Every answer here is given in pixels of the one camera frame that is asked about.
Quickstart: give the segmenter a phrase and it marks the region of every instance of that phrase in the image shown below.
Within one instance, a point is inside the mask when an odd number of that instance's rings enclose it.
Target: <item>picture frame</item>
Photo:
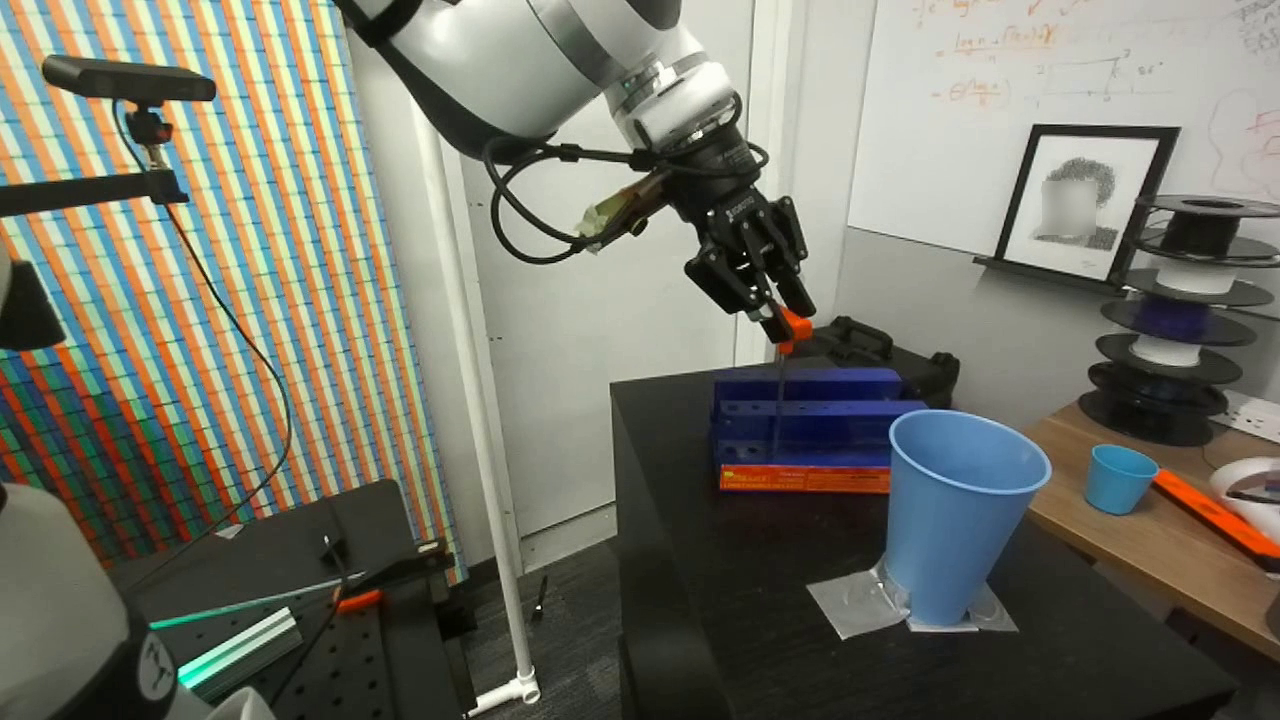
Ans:
[[[1180,129],[1030,124],[996,262],[1124,283]]]

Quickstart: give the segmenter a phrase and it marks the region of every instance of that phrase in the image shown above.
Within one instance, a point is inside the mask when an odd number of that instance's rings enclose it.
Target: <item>blue cup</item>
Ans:
[[[919,408],[889,428],[883,577],[919,622],[965,622],[1050,465],[1006,425]]]
[[[1146,497],[1155,468],[1160,465],[1137,447],[1097,444],[1085,501],[1102,514],[1126,514]]]

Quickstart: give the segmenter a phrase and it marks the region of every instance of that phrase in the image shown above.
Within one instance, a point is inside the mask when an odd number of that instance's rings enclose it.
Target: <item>whiteboard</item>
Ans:
[[[1280,0],[878,0],[847,221],[993,254],[1030,124],[1170,124],[1163,193],[1280,199]]]

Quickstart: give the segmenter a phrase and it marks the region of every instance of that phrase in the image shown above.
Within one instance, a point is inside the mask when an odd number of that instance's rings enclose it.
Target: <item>floor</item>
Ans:
[[[532,616],[532,665],[541,674],[541,703],[509,703],[489,720],[613,720],[618,712],[618,577],[614,540],[575,552],[542,571],[518,578],[525,607]],[[491,577],[476,587],[476,630],[464,636],[476,689],[510,678],[509,619]]]

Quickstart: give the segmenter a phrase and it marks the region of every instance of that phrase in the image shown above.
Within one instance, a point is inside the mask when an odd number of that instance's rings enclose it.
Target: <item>colorful pattern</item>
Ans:
[[[213,103],[169,103],[177,209],[219,290],[284,373],[295,447],[254,510],[401,478],[447,540],[419,381],[353,106],[340,17],[316,0],[0,0],[0,185],[126,173],[104,100],[42,57],[182,64]],[[0,478],[59,491],[104,561],[193,540],[274,461],[271,377],[149,199],[0,221],[66,345],[0,352]]]

